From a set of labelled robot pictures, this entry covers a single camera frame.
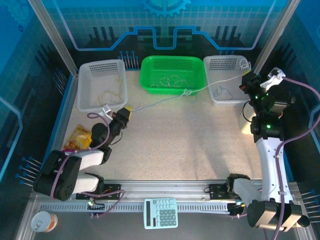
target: white basket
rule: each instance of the white basket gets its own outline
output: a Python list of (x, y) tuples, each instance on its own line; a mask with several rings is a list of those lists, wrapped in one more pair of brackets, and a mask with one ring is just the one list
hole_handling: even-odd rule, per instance
[(121, 59), (93, 61), (81, 65), (77, 107), (81, 112), (123, 108), (128, 101), (125, 63)]
[(206, 56), (203, 59), (208, 85), (236, 77), (208, 87), (215, 107), (242, 106), (249, 100), (249, 96), (239, 88), (242, 84), (242, 72), (250, 69), (248, 66), (241, 70), (240, 61), (242, 59), (247, 60), (244, 56), (238, 55)]

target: green basket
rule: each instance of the green basket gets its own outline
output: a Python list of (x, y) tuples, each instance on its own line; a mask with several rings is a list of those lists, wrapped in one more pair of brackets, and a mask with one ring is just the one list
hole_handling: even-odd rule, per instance
[(185, 89), (199, 90), (205, 84), (204, 63), (197, 57), (148, 56), (141, 63), (140, 85), (149, 94), (181, 95)]

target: yellow snack bag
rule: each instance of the yellow snack bag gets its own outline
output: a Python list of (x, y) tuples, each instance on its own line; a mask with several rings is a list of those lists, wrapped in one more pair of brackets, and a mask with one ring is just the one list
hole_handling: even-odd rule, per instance
[(87, 149), (92, 142), (91, 135), (91, 131), (88, 131), (83, 126), (78, 125), (73, 131), (71, 137), (63, 146), (63, 149)]

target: calculator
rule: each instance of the calculator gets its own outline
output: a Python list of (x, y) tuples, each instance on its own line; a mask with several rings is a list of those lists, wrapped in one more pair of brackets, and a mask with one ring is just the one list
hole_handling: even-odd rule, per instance
[(145, 229), (178, 227), (178, 208), (175, 198), (146, 198), (143, 208)]

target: plastic basket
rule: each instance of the plastic basket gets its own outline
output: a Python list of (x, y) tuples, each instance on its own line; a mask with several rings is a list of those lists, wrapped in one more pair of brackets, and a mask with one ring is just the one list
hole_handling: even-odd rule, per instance
[(81, 65), (77, 107), (82, 112), (101, 111), (106, 104), (122, 108), (128, 101), (125, 63), (121, 59)]
[(242, 84), (242, 72), (250, 68), (241, 70), (240, 61), (242, 59), (247, 60), (244, 56), (239, 55), (206, 56), (203, 59), (208, 85), (238, 76), (230, 81), (219, 82), (208, 87), (214, 106), (242, 106), (249, 100), (248, 95), (239, 88)]
[(181, 95), (184, 89), (198, 90), (205, 84), (204, 64), (197, 57), (149, 56), (142, 61), (140, 85), (149, 94)]

